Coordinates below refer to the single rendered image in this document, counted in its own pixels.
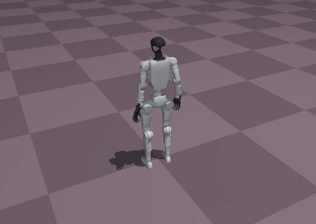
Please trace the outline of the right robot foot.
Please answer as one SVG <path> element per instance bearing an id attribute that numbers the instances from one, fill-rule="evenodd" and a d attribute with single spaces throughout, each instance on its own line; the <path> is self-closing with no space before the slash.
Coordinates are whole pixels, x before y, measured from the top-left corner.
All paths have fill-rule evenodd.
<path id="1" fill-rule="evenodd" d="M 165 158 L 165 161 L 166 161 L 166 162 L 171 162 L 170 156 L 167 155 L 167 157 L 166 157 L 165 151 L 163 151 L 162 154 L 163 154 L 163 157 Z"/>

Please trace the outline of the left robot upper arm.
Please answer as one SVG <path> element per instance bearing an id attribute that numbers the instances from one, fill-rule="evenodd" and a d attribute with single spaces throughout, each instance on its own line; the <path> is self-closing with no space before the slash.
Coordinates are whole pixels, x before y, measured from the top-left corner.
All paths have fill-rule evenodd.
<path id="1" fill-rule="evenodd" d="M 145 89 L 147 87 L 146 83 L 146 76 L 147 70 L 149 69 L 150 61 L 142 61 L 139 64 L 139 82 L 140 82 L 140 89 Z"/>

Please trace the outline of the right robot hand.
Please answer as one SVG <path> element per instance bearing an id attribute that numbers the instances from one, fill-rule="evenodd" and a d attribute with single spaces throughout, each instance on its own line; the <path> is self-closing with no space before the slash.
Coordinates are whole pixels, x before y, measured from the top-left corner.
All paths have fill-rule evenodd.
<path id="1" fill-rule="evenodd" d="M 176 105 L 177 105 L 176 109 L 175 109 L 175 107 L 174 107 L 175 110 L 177 110 L 178 107 L 179 107 L 178 110 L 180 109 L 180 104 L 181 104 L 180 99 L 181 99 L 181 95 L 180 95 L 179 99 L 174 98 L 174 99 L 172 100 L 172 101 L 174 101 L 175 107 L 176 107 Z M 174 110 L 174 109 L 173 109 L 173 110 Z"/>

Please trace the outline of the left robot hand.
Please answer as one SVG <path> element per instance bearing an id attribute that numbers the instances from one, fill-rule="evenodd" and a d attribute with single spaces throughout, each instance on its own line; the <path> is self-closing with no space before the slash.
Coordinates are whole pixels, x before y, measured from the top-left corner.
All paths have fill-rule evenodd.
<path id="1" fill-rule="evenodd" d="M 141 106 L 141 104 L 138 103 L 137 106 L 136 106 L 136 109 L 134 111 L 134 115 L 133 115 L 133 121 L 136 122 L 136 123 L 139 121 L 138 120 L 138 115 L 139 115 L 139 117 L 141 117 L 140 109 L 142 109 L 142 107 L 140 108 L 140 106 Z"/>

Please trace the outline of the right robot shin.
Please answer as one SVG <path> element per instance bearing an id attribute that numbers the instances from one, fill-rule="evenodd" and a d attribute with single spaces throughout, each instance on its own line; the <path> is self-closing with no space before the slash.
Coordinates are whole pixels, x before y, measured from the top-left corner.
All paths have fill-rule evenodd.
<path id="1" fill-rule="evenodd" d="M 167 155 L 169 156 L 170 153 L 170 145 L 171 145 L 171 126 L 169 126 L 170 128 L 170 134 L 163 134 L 163 141 L 164 141 L 164 145 L 165 145 L 165 155 L 167 157 Z"/>

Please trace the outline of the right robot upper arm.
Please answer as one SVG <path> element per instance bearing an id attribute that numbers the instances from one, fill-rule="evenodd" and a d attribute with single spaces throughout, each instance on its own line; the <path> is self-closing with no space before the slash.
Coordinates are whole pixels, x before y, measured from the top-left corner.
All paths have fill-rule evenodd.
<path id="1" fill-rule="evenodd" d="M 173 74 L 173 78 L 172 81 L 174 84 L 180 83 L 181 79 L 179 76 L 179 69 L 178 69 L 178 65 L 177 65 L 177 59 L 175 57 L 169 57 L 170 62 L 171 62 L 171 71 Z"/>

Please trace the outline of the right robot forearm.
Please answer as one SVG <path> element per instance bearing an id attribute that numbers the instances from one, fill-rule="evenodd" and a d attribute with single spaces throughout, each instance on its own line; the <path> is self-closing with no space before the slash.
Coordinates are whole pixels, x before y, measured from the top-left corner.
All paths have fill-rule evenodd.
<path id="1" fill-rule="evenodd" d="M 181 95 L 181 93 L 182 93 L 181 87 L 182 87 L 182 83 L 181 83 L 181 82 L 175 84 L 175 91 L 176 91 L 176 92 L 175 92 L 175 98 L 177 98 L 177 99 L 179 99 L 179 97 L 180 97 L 180 95 Z"/>

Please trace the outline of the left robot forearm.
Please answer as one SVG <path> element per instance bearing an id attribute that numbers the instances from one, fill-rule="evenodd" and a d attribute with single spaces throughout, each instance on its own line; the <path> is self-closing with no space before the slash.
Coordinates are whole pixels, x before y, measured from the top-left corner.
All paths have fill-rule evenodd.
<path id="1" fill-rule="evenodd" d="M 145 91 L 143 89 L 140 89 L 140 82 L 138 82 L 138 91 L 137 92 L 138 92 L 137 104 L 140 103 L 141 104 L 140 108 L 141 108 L 144 106 L 143 102 L 144 102 Z"/>

